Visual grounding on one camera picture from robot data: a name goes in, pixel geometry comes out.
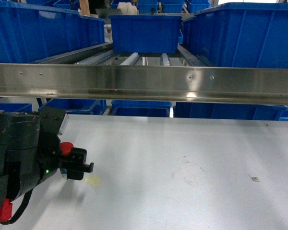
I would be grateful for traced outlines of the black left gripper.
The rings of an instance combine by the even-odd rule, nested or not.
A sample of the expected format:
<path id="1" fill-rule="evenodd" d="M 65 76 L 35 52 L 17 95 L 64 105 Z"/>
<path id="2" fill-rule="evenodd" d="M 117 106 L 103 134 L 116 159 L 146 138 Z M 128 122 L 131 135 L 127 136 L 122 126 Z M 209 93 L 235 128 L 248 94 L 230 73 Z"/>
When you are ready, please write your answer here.
<path id="1" fill-rule="evenodd" d="M 38 184 L 52 177 L 59 166 L 66 171 L 67 180 L 82 180 L 84 173 L 93 172 L 94 163 L 86 163 L 87 150 L 71 148 L 69 155 L 61 156 L 59 136 L 65 131 L 69 120 L 66 110 L 45 106 L 33 114 L 40 118 L 36 154 Z"/>

